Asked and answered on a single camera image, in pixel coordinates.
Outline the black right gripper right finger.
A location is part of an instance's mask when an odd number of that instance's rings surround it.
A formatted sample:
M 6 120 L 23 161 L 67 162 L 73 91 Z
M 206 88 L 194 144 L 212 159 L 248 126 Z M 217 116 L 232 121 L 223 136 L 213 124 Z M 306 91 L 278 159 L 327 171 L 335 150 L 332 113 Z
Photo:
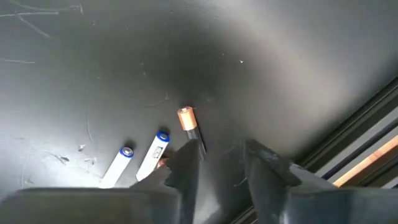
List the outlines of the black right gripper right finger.
M 259 223 L 397 223 L 397 190 L 341 189 L 254 139 L 244 172 Z

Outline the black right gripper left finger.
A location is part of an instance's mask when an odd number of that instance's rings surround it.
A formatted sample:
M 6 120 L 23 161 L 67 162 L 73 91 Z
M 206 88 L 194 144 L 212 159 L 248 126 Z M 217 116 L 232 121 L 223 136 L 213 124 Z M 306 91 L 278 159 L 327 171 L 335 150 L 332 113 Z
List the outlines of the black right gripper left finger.
M 160 168 L 130 187 L 139 198 L 132 223 L 192 223 L 200 171 L 199 141 L 184 144 Z

